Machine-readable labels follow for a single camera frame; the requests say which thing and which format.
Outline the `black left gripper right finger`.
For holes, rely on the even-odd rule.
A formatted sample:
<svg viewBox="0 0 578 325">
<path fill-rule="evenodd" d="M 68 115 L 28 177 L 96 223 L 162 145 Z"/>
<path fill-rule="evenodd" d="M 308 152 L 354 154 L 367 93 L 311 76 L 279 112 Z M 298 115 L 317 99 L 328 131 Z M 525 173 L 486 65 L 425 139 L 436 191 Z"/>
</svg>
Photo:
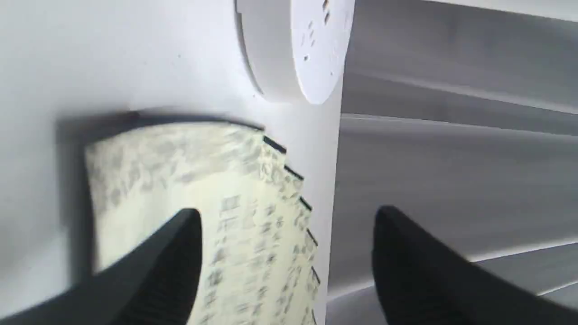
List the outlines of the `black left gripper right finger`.
<svg viewBox="0 0 578 325">
<path fill-rule="evenodd" d="M 389 325 L 575 325 L 576 309 L 467 261 L 394 206 L 373 227 L 373 279 Z"/>
</svg>

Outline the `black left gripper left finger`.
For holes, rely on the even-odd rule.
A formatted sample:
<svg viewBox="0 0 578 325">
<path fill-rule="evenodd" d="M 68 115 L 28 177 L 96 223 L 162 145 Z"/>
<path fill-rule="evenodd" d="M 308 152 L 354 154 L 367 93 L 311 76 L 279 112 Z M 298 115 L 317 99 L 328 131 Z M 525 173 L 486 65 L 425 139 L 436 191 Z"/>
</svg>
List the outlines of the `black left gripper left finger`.
<svg viewBox="0 0 578 325">
<path fill-rule="evenodd" d="M 150 238 L 71 290 L 3 325 L 185 325 L 202 264 L 202 222 L 183 209 Z"/>
</svg>

